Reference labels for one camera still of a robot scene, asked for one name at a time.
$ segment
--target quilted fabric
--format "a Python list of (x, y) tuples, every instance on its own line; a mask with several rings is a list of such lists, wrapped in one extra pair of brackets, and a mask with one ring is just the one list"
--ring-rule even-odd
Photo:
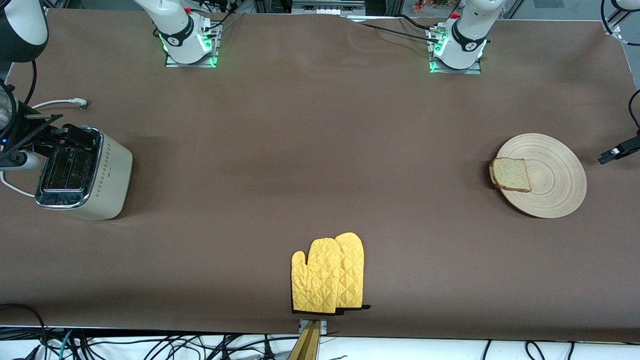
[(294, 311), (335, 313), (342, 251), (331, 238), (311, 243), (308, 261), (298, 251), (291, 257), (291, 296)]
[(362, 241), (354, 233), (336, 236), (340, 246), (340, 281), (338, 282), (338, 303), (336, 307), (362, 307), (362, 288), (364, 285), (364, 249)]

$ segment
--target white floor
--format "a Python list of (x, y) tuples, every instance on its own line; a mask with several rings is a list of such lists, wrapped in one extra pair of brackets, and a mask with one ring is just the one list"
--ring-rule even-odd
[[(272, 339), (287, 335), (273, 335)], [(98, 341), (135, 341), (142, 338), (104, 338)], [(221, 336), (203, 336), (207, 346), (215, 347)], [(239, 347), (253, 341), (263, 340), (263, 335), (246, 335), (239, 338), (230, 347)], [(295, 344), (295, 340), (275, 341), (271, 340), (271, 349), (278, 358), (286, 356)], [(139, 343), (133, 345), (96, 345), (95, 350), (107, 360), (142, 360), (147, 352), (156, 343)], [(568, 343), (538, 342), (546, 360), (565, 360), (569, 353)], [(38, 345), (35, 340), (0, 341), (0, 360), (22, 359)], [(486, 341), (479, 340), (419, 340), (419, 339), (385, 339), (385, 338), (333, 338), (322, 337), (318, 360), (336, 360), (344, 357), (345, 360), (371, 360), (371, 359), (420, 359), (420, 360), (480, 360), (486, 346)], [(258, 351), (238, 352), (231, 359), (259, 359), (264, 347), (257, 345)], [(170, 347), (159, 354), (156, 360), (164, 360), (168, 357)], [(541, 357), (530, 346), (530, 351), (535, 360)], [(42, 359), (43, 349), (40, 349), (38, 360)], [(181, 349), (175, 355), (175, 360), (198, 360), (205, 358), (200, 352)], [(49, 359), (57, 357), (49, 352)], [(486, 356), (486, 360), (526, 360), (527, 353), (524, 342), (521, 341), (493, 341)], [(573, 351), (573, 360), (638, 360), (640, 359), (640, 345), (613, 345), (577, 343)]]

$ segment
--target power cord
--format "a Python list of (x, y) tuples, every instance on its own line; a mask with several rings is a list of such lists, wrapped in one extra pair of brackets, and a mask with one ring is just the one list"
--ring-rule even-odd
[(458, 9), (459, 6), (460, 6), (460, 0), (458, 0), (458, 2), (456, 3), (456, 6), (454, 6), (453, 9), (451, 9), (451, 12), (449, 13), (449, 17), (451, 17), (451, 15), (453, 15), (453, 13), (456, 12), (456, 9)]
[(24, 191), (22, 189), (19, 189), (19, 188), (15, 187), (14, 185), (12, 185), (11, 183), (9, 183), (9, 181), (7, 181), (7, 179), (4, 177), (4, 171), (0, 171), (0, 181), (2, 181), (2, 183), (4, 185), (6, 185), (6, 187), (8, 187), (9, 189), (11, 189), (13, 191), (19, 192), (19, 193), (21, 193), (21, 194), (23, 194), (25, 196), (28, 196), (28, 197), (36, 197), (36, 195), (34, 195), (32, 193), (28, 193), (28, 192), (26, 192), (26, 191)]
[(264, 357), (263, 360), (276, 360), (276, 355), (271, 350), (271, 344), (269, 344), (269, 336), (264, 335)]
[(489, 345), (491, 345), (491, 339), (486, 341), (486, 346), (484, 347), (484, 351), (482, 353), (482, 360), (486, 360), (486, 353), (489, 352)]
[(33, 92), (36, 90), (36, 81), (38, 80), (38, 67), (36, 66), (36, 61), (31, 60), (31, 67), (33, 68), (33, 77), (31, 78), (31, 88), (29, 88), (29, 93), (27, 97), (24, 99), (24, 104), (29, 104), (31, 101), (31, 97), (33, 96)]
[(636, 119), (636, 115), (634, 114), (634, 110), (633, 108), (631, 108), (631, 106), (634, 103), (634, 99), (636, 98), (636, 96), (638, 96), (638, 94), (640, 94), (640, 89), (636, 90), (636, 92), (634, 92), (633, 95), (631, 95), (631, 99), (629, 99), (629, 104), (628, 104), (628, 109), (629, 109), (629, 115), (631, 115), (631, 118), (634, 119), (634, 123), (636, 124), (636, 127), (638, 128), (638, 131), (640, 131), (640, 124), (638, 124), (638, 119)]
[(394, 33), (394, 34), (398, 34), (398, 35), (402, 35), (404, 37), (410, 37), (410, 38), (416, 38), (416, 39), (420, 39), (423, 41), (427, 41), (427, 42), (438, 42), (438, 40), (434, 39), (434, 38), (427, 38), (427, 37), (419, 37), (417, 35), (413, 35), (413, 34), (407, 34), (407, 33), (403, 33), (401, 31), (396, 31), (396, 30), (391, 30), (391, 29), (387, 29), (387, 28), (381, 28), (379, 26), (375, 26), (375, 25), (371, 25), (371, 24), (362, 24), (364, 26), (368, 26), (370, 28), (374, 28), (374, 29), (378, 29), (378, 30), (382, 30), (382, 31), (388, 31), (389, 33)]
[(40, 329), (42, 330), (42, 339), (40, 339), (41, 343), (45, 344), (44, 347), (44, 358), (43, 359), (48, 359), (48, 347), (47, 347), (47, 331), (45, 330), (46, 326), (44, 325), (44, 321), (42, 320), (42, 317), (40, 316), (40, 314), (38, 314), (38, 311), (35, 311), (32, 307), (29, 307), (27, 305), (22, 305), (22, 304), (14, 304), (12, 302), (8, 302), (5, 304), (0, 304), (0, 309), (2, 308), (16, 308), (16, 309), (23, 309), (26, 311), (29, 311), (30, 313), (34, 314), (37, 318), (38, 318), (38, 323), (40, 323)]
[(429, 26), (420, 25), (417, 22), (413, 21), (412, 18), (410, 18), (409, 16), (407, 16), (407, 15), (405, 15), (403, 13), (399, 13), (397, 15), (394, 15), (394, 17), (401, 17), (404, 20), (407, 20), (408, 22), (411, 22), (411, 25), (415, 26), (416, 28), (423, 29), (423, 30), (428, 30), (429, 29)]
[(6, 8), (6, 6), (9, 5), (10, 2), (11, 0), (2, 0), (2, 2), (0, 3), (0, 11), (4, 10), (4, 8)]
[(531, 355), (531, 353), (529, 352), (529, 345), (533, 345), (534, 347), (536, 347), (536, 350), (538, 351), (538, 354), (540, 354), (540, 359), (541, 360), (546, 360), (545, 359), (545, 355), (542, 354), (542, 350), (540, 350), (540, 347), (538, 346), (538, 344), (536, 344), (534, 341), (527, 341), (524, 343), (524, 350), (527, 352), (527, 356), (529, 356), (529, 359), (531, 360), (537, 360), (535, 357), (533, 357), (533, 355)]
[(222, 24), (224, 23), (224, 21), (225, 21), (225, 20), (226, 20), (226, 19), (227, 19), (231, 14), (233, 14), (233, 13), (234, 13), (234, 12), (229, 11), (229, 12), (225, 15), (225, 17), (224, 17), (224, 18), (222, 18), (222, 20), (220, 20), (220, 21), (219, 21), (219, 23), (217, 23), (217, 24), (215, 24), (215, 25), (213, 25), (213, 26), (209, 26), (208, 28), (204, 28), (204, 31), (209, 31), (209, 30), (215, 29), (215, 28), (217, 28), (218, 26), (222, 25)]
[(24, 360), (35, 360), (36, 355), (38, 354), (38, 350), (40, 350), (40, 345), (33, 348), (33, 350), (27, 355)]
[[(604, 2), (605, 0), (602, 0), (602, 2), (600, 3), (600, 17), (602, 18), (602, 24), (604, 25), (604, 28), (607, 30), (607, 33), (609, 35), (613, 35), (613, 31), (611, 31), (611, 27), (609, 27), (609, 23), (607, 22), (607, 17), (604, 15)], [(628, 42), (624, 39), (620, 39), (617, 38), (622, 44), (627, 44), (629, 46), (640, 46), (639, 43), (637, 42)]]
[(67, 341), (69, 341), (69, 336), (71, 336), (71, 332), (73, 329), (67, 331), (67, 335), (62, 339), (62, 344), (60, 345), (60, 353), (58, 354), (58, 360), (64, 359), (65, 347), (67, 346)]
[(62, 100), (45, 101), (45, 102), (42, 102), (40, 104), (34, 105), (31, 108), (32, 109), (38, 109), (38, 108), (41, 108), (43, 106), (48, 106), (48, 105), (53, 105), (53, 104), (66, 104), (66, 103), (75, 104), (75, 105), (78, 106), (78, 108), (80, 108), (80, 110), (83, 110), (87, 106), (91, 105), (91, 101), (84, 100), (84, 99), (81, 99), (79, 97), (75, 97), (73, 99), (62, 99)]

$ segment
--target mounting plate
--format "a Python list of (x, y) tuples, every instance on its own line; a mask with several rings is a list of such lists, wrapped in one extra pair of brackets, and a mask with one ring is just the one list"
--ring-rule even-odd
[[(434, 38), (437, 40), (442, 39), (441, 32), (434, 32), (430, 30), (425, 30), (425, 34), (427, 38)], [(467, 69), (452, 69), (448, 67), (440, 58), (434, 55), (435, 48), (441, 45), (441, 43), (434, 43), (427, 41), (427, 49), (429, 51), (429, 71), (430, 72), (443, 72), (445, 74), (471, 74), (471, 75), (480, 75), (482, 73), (480, 68), (480, 59), (476, 60), (476, 62), (471, 65)]]
[[(313, 319), (300, 319), (298, 323), (298, 334), (302, 334), (302, 330), (304, 330), (307, 323), (312, 320)], [(320, 326), (320, 335), (326, 335), (326, 320), (320, 320)]]
[(202, 57), (199, 61), (190, 64), (183, 64), (175, 61), (169, 53), (166, 53), (166, 59), (164, 61), (165, 67), (196, 67), (196, 68), (211, 68), (218, 66), (218, 55), (220, 53), (220, 38), (222, 37), (222, 26), (216, 26), (211, 31), (210, 39), (203, 40), (205, 46), (210, 46), (211, 51)]

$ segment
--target white cable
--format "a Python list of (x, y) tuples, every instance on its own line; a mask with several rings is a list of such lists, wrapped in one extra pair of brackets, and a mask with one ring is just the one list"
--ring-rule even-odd
[(6, 185), (6, 187), (8, 187), (9, 189), (15, 190), (23, 195), (27, 195), (28, 197), (36, 197), (36, 195), (33, 195), (32, 193), (28, 193), (24, 190), (20, 190), (18, 188), (16, 188), (14, 185), (10, 184), (5, 178), (4, 178), (4, 171), (0, 171), (0, 181), (2, 181), (3, 184)]
[(32, 106), (31, 108), (32, 109), (37, 109), (37, 108), (41, 108), (42, 106), (53, 105), (53, 104), (65, 104), (65, 103), (76, 104), (78, 106), (87, 106), (88, 101), (84, 100), (84, 99), (80, 99), (79, 97), (75, 97), (73, 99), (45, 101), (45, 102), (43, 102), (41, 104), (37, 104), (35, 106)]

